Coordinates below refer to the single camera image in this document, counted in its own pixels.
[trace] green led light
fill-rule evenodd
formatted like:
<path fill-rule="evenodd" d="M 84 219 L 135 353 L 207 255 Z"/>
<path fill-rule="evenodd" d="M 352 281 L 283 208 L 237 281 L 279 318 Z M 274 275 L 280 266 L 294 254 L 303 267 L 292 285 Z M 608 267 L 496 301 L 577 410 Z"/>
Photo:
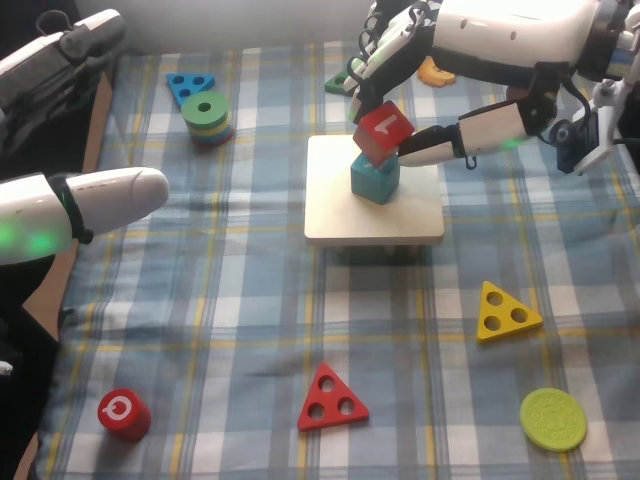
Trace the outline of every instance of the green led light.
<path fill-rule="evenodd" d="M 524 141 L 523 138 L 512 138 L 511 140 L 507 140 L 502 144 L 502 148 L 516 148 Z"/>
<path fill-rule="evenodd" d="M 15 231 L 9 225 L 0 225 L 0 248 L 9 248 L 16 238 Z"/>
<path fill-rule="evenodd" d="M 55 237 L 46 233 L 34 235 L 29 239 L 27 251 L 34 255 L 43 255 L 55 251 Z"/>

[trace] square stand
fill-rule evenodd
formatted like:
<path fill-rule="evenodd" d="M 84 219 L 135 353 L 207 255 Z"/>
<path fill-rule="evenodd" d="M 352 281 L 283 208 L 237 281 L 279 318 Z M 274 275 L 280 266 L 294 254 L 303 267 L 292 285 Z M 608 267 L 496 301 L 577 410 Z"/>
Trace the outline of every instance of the square stand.
<path fill-rule="evenodd" d="M 351 192 L 360 149 L 351 135 L 309 139 L 304 234 L 312 245 L 433 245 L 444 237 L 438 167 L 400 170 L 391 200 L 377 205 Z"/>

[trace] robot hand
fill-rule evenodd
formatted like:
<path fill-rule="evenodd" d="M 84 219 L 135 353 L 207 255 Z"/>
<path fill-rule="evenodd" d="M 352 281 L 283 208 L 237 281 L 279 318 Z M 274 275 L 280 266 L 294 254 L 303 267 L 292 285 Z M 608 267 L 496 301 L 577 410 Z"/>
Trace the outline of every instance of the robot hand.
<path fill-rule="evenodd" d="M 0 61 L 0 158 L 36 126 L 84 102 L 124 28 L 118 12 L 106 10 Z M 0 265 L 55 254 L 74 238 L 89 243 L 157 210 L 168 195 L 165 176 L 140 167 L 0 183 Z"/>
<path fill-rule="evenodd" d="M 519 90 L 505 102 L 462 115 L 455 124 L 420 131 L 399 148 L 403 166 L 465 158 L 472 169 L 475 161 L 469 157 L 512 148 L 531 136 L 542 139 L 556 116 L 562 86 L 580 99 L 585 112 L 569 127 L 566 121 L 557 124 L 547 141 L 558 147 L 559 168 L 560 157 L 570 157 L 570 168 L 564 164 L 567 158 L 561 168 L 568 173 L 589 153 L 585 140 L 594 143 L 597 125 L 585 127 L 596 121 L 600 131 L 615 128 L 610 115 L 591 118 L 590 105 L 572 83 L 573 74 L 594 81 L 622 76 L 627 84 L 637 81 L 633 62 L 640 22 L 630 21 L 635 18 L 630 7 L 624 0 L 441 0 L 441 5 L 417 1 L 391 19 L 382 35 L 368 28 L 372 14 L 360 36 L 361 53 L 347 64 L 350 78 L 344 89 L 357 87 L 349 118 L 358 123 L 380 106 L 384 95 L 407 80 L 428 55 L 443 70 L 511 87 L 508 92 Z M 617 99 L 620 108 L 624 98 L 621 103 Z"/>

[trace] plaid tablecloth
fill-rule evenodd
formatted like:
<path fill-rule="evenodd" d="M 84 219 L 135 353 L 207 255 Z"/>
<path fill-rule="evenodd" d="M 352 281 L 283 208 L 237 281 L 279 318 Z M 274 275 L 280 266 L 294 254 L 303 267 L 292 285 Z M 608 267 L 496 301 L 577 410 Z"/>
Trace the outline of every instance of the plaid tablecloth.
<path fill-rule="evenodd" d="M 323 89 L 352 51 L 121 61 L 100 166 L 159 168 L 171 196 L 80 250 L 40 432 L 43 478 L 640 478 L 640 208 L 628 159 L 565 176 L 534 140 L 475 171 L 453 161 L 440 167 L 444 242 L 416 264 L 311 248 L 307 140 L 353 130 L 348 100 Z M 233 142 L 194 147 L 166 85 L 175 71 L 215 74 Z M 413 78 L 389 98 L 425 127 L 503 95 Z M 576 106 L 563 97 L 561 114 Z M 539 311 L 544 328 L 479 346 L 485 280 Z M 298 433 L 321 361 L 368 406 L 368 425 Z M 151 409 L 136 445 L 97 420 L 115 387 Z M 526 440 L 520 404 L 541 387 L 584 406 L 580 449 Z"/>

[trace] white wall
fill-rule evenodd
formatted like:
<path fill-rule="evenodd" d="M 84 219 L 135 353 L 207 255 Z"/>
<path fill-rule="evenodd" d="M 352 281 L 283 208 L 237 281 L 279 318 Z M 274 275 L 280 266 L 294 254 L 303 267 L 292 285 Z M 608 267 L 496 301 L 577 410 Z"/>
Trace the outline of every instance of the white wall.
<path fill-rule="evenodd" d="M 115 8 L 126 46 L 149 53 L 207 52 L 357 39 L 373 0 L 76 0 L 88 16 Z"/>

